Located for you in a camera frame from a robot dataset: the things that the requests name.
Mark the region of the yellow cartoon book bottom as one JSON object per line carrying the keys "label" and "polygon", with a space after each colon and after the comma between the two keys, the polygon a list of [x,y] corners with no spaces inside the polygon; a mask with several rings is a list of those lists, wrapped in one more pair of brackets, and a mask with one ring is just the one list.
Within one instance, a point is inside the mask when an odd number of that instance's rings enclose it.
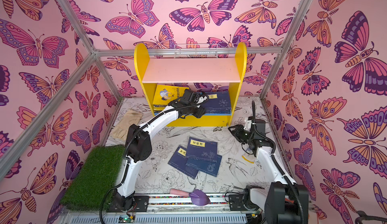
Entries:
{"label": "yellow cartoon book bottom", "polygon": [[155,95],[153,98],[154,107],[165,107],[171,101],[182,97],[186,87],[157,85]]}

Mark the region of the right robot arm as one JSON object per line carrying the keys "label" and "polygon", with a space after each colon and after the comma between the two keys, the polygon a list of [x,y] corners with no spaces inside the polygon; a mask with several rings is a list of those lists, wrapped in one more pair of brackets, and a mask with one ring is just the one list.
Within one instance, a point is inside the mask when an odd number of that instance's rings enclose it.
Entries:
{"label": "right robot arm", "polygon": [[247,210],[260,211],[262,221],[267,224],[307,224],[308,191],[288,174],[276,155],[276,144],[259,127],[265,121],[255,115],[245,119],[244,125],[228,128],[231,135],[249,147],[248,154],[253,155],[265,171],[270,188],[265,191],[259,186],[247,186],[243,190],[242,203]]}

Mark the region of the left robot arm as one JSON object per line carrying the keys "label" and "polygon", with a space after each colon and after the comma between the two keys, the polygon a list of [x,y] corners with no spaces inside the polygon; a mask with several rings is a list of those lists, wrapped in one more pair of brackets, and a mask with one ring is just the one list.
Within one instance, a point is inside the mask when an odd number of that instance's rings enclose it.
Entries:
{"label": "left robot arm", "polygon": [[209,95],[205,93],[186,89],[183,96],[168,103],[156,116],[141,125],[133,124],[129,127],[123,153],[125,164],[123,174],[119,183],[107,192],[114,194],[112,203],[115,209],[124,212],[133,209],[135,183],[142,163],[152,153],[152,138],[178,119],[185,119],[187,116],[200,119],[206,113],[204,104],[209,100]]}

